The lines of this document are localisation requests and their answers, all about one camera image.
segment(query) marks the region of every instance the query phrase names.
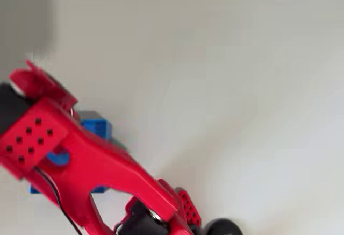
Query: black wheel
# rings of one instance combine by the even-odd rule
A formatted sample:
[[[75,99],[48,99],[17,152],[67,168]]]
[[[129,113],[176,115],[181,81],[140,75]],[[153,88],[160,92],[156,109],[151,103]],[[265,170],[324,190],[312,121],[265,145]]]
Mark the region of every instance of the black wheel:
[[[209,226],[206,235],[242,235],[242,232],[231,220],[219,219]]]

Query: white surface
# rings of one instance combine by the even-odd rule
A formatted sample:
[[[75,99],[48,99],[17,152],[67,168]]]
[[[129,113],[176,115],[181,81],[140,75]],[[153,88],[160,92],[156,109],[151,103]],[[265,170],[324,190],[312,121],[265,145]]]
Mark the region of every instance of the white surface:
[[[54,0],[38,60],[203,223],[344,233],[344,0]],[[74,234],[0,175],[0,234]],[[125,197],[96,198],[106,223]]]

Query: black wire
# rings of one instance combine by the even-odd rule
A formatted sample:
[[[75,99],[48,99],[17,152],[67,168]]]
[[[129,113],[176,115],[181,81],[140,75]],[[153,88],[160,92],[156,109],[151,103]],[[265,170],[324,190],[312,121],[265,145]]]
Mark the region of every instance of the black wire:
[[[52,190],[54,191],[55,197],[56,197],[56,201],[58,202],[58,205],[61,209],[61,211],[63,212],[64,216],[69,220],[69,222],[71,223],[71,225],[73,226],[73,228],[76,230],[78,235],[82,235],[81,231],[79,230],[79,228],[76,226],[76,224],[74,223],[74,221],[71,219],[71,217],[65,212],[65,210],[62,207],[61,204],[61,198],[60,198],[60,194],[59,191],[57,189],[57,187],[55,186],[55,184],[48,178],[48,176],[46,174],[44,174],[39,168],[35,167],[36,172],[38,172],[39,175],[42,176],[42,178],[49,184],[49,186],[52,188]]]

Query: blue plastic block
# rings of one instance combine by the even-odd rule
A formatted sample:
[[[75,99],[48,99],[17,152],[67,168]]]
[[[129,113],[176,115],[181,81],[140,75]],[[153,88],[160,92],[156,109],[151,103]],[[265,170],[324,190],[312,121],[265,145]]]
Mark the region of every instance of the blue plastic block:
[[[104,118],[85,118],[81,119],[81,125],[92,133],[100,136],[101,138],[110,141],[111,140],[111,124]],[[58,166],[66,165],[69,161],[68,152],[61,152],[59,154],[49,153],[47,155],[48,159]],[[106,187],[99,186],[96,187],[92,193],[103,193],[106,191]],[[39,194],[40,192],[36,190],[33,185],[30,185],[31,194]]]
[[[107,141],[111,139],[111,124],[104,118],[82,119],[81,125]]]

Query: perforated red panel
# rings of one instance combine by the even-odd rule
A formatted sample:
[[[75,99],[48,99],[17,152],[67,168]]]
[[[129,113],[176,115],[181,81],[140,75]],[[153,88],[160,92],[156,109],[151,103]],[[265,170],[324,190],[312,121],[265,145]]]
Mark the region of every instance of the perforated red panel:
[[[67,131],[49,113],[35,111],[34,106],[1,137],[2,161],[27,173],[66,135]]]
[[[184,213],[187,218],[187,224],[196,225],[200,227],[200,216],[196,210],[196,207],[191,201],[189,194],[184,189],[181,189],[178,191],[178,195],[183,201]]]

